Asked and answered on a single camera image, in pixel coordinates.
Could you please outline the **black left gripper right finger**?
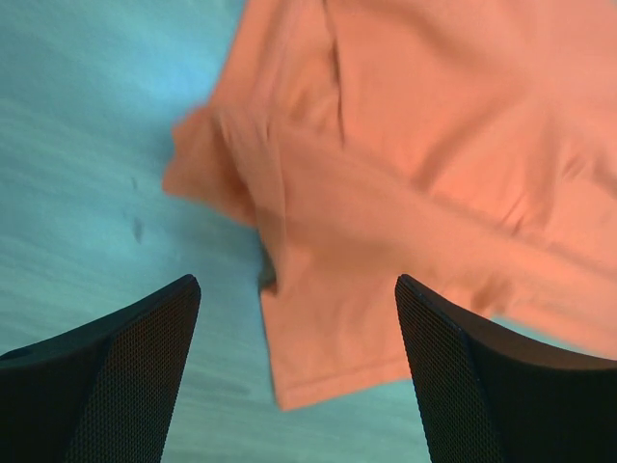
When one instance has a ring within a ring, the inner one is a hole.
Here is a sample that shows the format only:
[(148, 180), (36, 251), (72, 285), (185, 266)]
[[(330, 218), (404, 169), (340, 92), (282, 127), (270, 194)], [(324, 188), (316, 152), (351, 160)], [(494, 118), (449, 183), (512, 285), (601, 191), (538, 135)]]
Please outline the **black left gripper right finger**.
[(615, 462), (615, 361), (520, 335), (408, 275), (395, 300), (431, 461)]

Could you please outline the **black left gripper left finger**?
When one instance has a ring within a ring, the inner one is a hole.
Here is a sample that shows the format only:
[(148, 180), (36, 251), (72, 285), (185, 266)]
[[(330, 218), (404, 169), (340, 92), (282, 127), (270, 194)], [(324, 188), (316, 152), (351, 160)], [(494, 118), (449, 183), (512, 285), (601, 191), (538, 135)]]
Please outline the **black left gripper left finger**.
[(4, 462), (158, 462), (197, 323), (185, 275), (1, 357)]

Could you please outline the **orange t shirt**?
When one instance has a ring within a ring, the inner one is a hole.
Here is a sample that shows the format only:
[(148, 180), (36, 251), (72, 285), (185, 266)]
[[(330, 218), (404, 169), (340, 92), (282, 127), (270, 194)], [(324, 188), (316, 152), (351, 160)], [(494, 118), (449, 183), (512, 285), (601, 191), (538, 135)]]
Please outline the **orange t shirt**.
[(258, 230), (276, 400), (410, 375), (409, 274), (616, 353), (612, 1), (250, 1), (164, 190)]

